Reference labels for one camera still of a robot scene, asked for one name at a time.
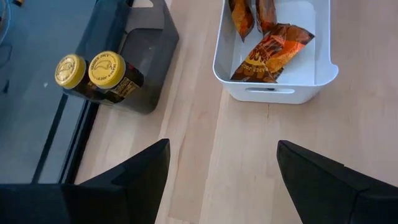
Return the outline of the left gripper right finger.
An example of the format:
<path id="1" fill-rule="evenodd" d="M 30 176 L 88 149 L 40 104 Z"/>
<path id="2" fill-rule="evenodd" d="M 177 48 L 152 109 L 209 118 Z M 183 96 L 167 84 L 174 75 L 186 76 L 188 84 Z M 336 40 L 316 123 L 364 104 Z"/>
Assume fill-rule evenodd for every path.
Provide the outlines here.
<path id="1" fill-rule="evenodd" d="M 397 223 L 397 187 L 286 140 L 277 162 L 303 223 Z"/>

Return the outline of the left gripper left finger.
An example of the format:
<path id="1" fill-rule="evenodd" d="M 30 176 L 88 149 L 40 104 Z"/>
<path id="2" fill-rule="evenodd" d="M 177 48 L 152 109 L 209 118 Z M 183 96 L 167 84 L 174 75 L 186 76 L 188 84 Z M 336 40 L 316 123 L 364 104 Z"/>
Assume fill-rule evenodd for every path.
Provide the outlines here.
<path id="1" fill-rule="evenodd" d="M 161 139 L 76 184 L 2 184 L 1 223 L 154 223 L 170 164 Z"/>

